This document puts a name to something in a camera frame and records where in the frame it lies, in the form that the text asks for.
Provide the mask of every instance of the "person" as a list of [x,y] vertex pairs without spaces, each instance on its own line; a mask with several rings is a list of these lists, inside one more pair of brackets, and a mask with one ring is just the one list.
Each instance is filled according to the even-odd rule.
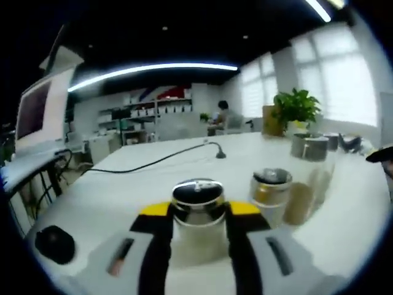
[[216,130],[223,130],[225,128],[225,123],[228,115],[232,113],[226,100],[220,100],[218,107],[220,112],[216,118],[213,118],[212,122],[208,126],[208,136],[216,135]]

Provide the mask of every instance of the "led light strip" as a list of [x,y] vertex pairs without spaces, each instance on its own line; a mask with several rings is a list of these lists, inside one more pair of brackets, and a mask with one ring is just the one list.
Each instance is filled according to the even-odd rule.
[[73,92],[77,89],[85,87],[87,85],[91,85],[93,83],[106,80],[108,78],[125,75],[129,73],[135,73],[140,71],[148,71],[150,69],[170,69],[170,68],[204,68],[204,69],[225,69],[227,71],[237,71],[236,66],[224,66],[224,65],[214,65],[210,63],[162,63],[159,65],[149,65],[149,66],[137,66],[135,68],[123,69],[121,71],[111,72],[105,75],[101,75],[98,77],[94,77],[92,79],[83,81],[78,83],[70,88],[68,88],[68,92]]
[[326,10],[318,3],[317,0],[305,0],[318,14],[319,16],[326,22],[330,22],[332,18],[329,14],[327,14]]

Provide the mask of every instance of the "white table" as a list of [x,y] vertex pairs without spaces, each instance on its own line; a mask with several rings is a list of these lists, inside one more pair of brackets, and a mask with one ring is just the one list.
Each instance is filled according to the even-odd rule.
[[[290,157],[288,140],[266,140],[260,133],[210,139],[222,145],[226,159],[216,159],[217,147],[208,145],[132,174],[91,171],[79,178],[39,218],[28,234],[33,245],[38,230],[55,224],[74,237],[78,256],[65,266],[55,264],[34,249],[48,274],[56,278],[80,272],[87,265],[93,249],[113,233],[128,230],[143,206],[170,200],[171,189],[179,181],[212,178],[224,185],[228,200],[246,200],[254,170],[281,167],[289,170],[295,181],[302,178],[303,166],[299,160]],[[202,138],[195,138],[124,146],[95,168],[132,169],[202,141]],[[381,165],[368,163],[359,155],[340,155],[327,200],[292,235],[312,254],[314,266],[322,273],[351,278],[378,243],[389,214],[389,191]],[[196,275],[203,281],[218,283],[194,287]],[[214,294],[214,288],[228,294],[235,293],[234,283],[228,283],[233,281],[229,261],[209,265],[202,272],[198,268],[168,272],[169,289],[176,278],[181,278],[178,281],[187,288],[188,295],[199,294],[195,291],[198,288],[206,294]]]

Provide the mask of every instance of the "white cabinet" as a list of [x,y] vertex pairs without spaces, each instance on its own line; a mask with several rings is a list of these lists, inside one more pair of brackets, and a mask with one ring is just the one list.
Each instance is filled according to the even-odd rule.
[[89,148],[93,165],[96,165],[114,151],[121,148],[120,136],[111,134],[89,139]]

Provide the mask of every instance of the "chair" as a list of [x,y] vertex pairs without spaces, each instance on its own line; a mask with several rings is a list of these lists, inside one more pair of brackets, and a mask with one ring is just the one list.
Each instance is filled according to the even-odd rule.
[[239,134],[243,131],[243,117],[240,115],[229,115],[225,120],[224,129],[216,130],[216,135]]

